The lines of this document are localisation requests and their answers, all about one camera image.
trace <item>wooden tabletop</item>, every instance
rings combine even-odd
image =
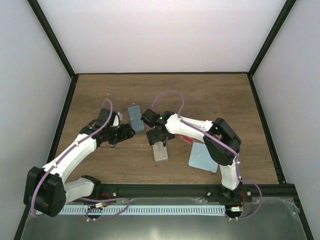
[[[88,74],[80,75],[65,121],[57,155],[69,146],[82,127],[96,119],[105,98],[129,123],[128,107],[150,108],[155,97],[167,90],[185,98],[181,115],[197,120],[223,118],[241,138],[240,174],[259,184],[277,184],[277,176],[255,100],[245,74]],[[177,112],[181,98],[162,96],[155,111]],[[84,159],[67,182],[90,175],[103,183],[126,184],[219,184],[221,173],[188,165],[192,145],[181,138],[168,142],[169,160],[157,163],[145,133],[120,142],[115,148],[101,147]]]

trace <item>light blue square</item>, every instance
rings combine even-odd
[[[189,166],[213,173],[218,170],[218,163],[211,158],[206,145],[198,142],[192,145]]]

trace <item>black metal frame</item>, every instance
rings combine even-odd
[[[52,43],[52,46],[56,50],[61,62],[63,63],[65,69],[71,77],[71,82],[69,86],[69,90],[63,105],[62,113],[58,122],[58,126],[54,135],[53,143],[48,155],[47,162],[50,162],[54,159],[58,144],[60,141],[60,137],[65,125],[65,121],[68,115],[69,107],[76,89],[76,84],[79,78],[79,74],[75,74],[63,49],[61,48],[52,28],[49,25],[48,20],[46,19],[45,14],[41,10],[41,7],[37,0],[28,0],[34,14],[38,18],[40,24],[42,25],[45,33],[47,34],[49,40]],[[140,72],[140,73],[82,73],[82,74],[247,74],[252,94],[254,96],[254,100],[256,103],[256,107],[260,116],[260,120],[262,123],[262,127],[264,130],[264,134],[266,137],[266,141],[270,150],[271,158],[274,164],[275,172],[277,174],[277,178],[280,184],[260,184],[260,188],[262,190],[263,196],[265,197],[292,197],[295,205],[300,209],[299,217],[303,224],[304,232],[307,236],[307,239],[313,240],[313,236],[311,230],[309,228],[308,221],[306,219],[305,213],[303,211],[302,205],[299,200],[299,196],[297,194],[296,188],[294,184],[286,183],[285,175],[282,170],[277,151],[272,140],[272,136],[270,134],[270,130],[267,124],[266,117],[264,115],[263,108],[261,106],[259,96],[257,94],[255,84],[253,81],[253,75],[258,69],[260,63],[262,62],[264,56],[266,55],[269,47],[271,46],[273,40],[275,39],[277,33],[279,32],[282,24],[287,18],[290,10],[294,6],[296,0],[287,0],[277,17],[270,33],[268,34],[261,50],[259,51],[252,67],[249,72]],[[196,197],[196,198],[207,198],[211,202],[220,202],[222,204],[230,204],[230,202],[223,202],[221,199],[217,198],[215,194],[210,196],[207,195],[210,191],[215,191],[220,188],[220,185],[214,184],[206,184],[206,185],[168,185],[168,184],[102,184],[102,189],[105,192],[114,193],[116,192],[118,197],[127,197],[127,198],[152,198],[152,197],[166,197],[166,198],[176,198],[176,197]],[[250,191],[251,197],[258,197],[259,192],[254,185],[242,185],[242,190]],[[14,239],[20,240],[26,220],[29,214],[30,208],[26,206],[20,224],[17,228]]]

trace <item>blue eraser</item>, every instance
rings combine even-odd
[[[211,158],[207,146],[198,142],[192,145],[189,166],[213,173],[218,170],[218,163]]]
[[[145,131],[145,124],[141,120],[141,110],[139,105],[128,107],[131,127],[136,134],[143,133]]]

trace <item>robotic arm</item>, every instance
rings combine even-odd
[[[239,153],[241,140],[222,118],[217,118],[215,121],[200,121],[186,117],[181,117],[181,119],[216,139],[221,136],[221,142]],[[163,142],[163,146],[166,146],[168,140],[173,139],[175,134],[188,136],[205,143],[211,158],[220,165],[222,186],[230,191],[238,187],[240,181],[237,178],[234,154],[200,131],[181,122],[176,113],[165,111],[160,115],[148,108],[142,114],[141,120],[153,128],[146,133],[150,145]]]
[[[109,109],[102,108],[98,118],[83,127],[74,142],[58,157],[42,168],[33,167],[28,172],[23,198],[25,205],[31,205],[36,186],[43,175],[52,167],[54,167],[54,169],[49,173],[48,177],[45,178],[36,195],[34,203],[35,209],[50,217],[54,217],[61,211],[64,205],[69,202],[87,196],[93,199],[98,198],[101,182],[94,177],[84,175],[76,181],[65,182],[76,166],[102,143],[108,141],[109,144],[115,145],[132,138],[136,134],[130,124],[120,124],[122,115],[113,111],[109,123],[101,131],[81,144],[78,144],[80,140],[100,128],[105,123],[109,114]],[[63,160],[57,164],[57,161],[74,144],[76,144],[77,147],[70,151]]]

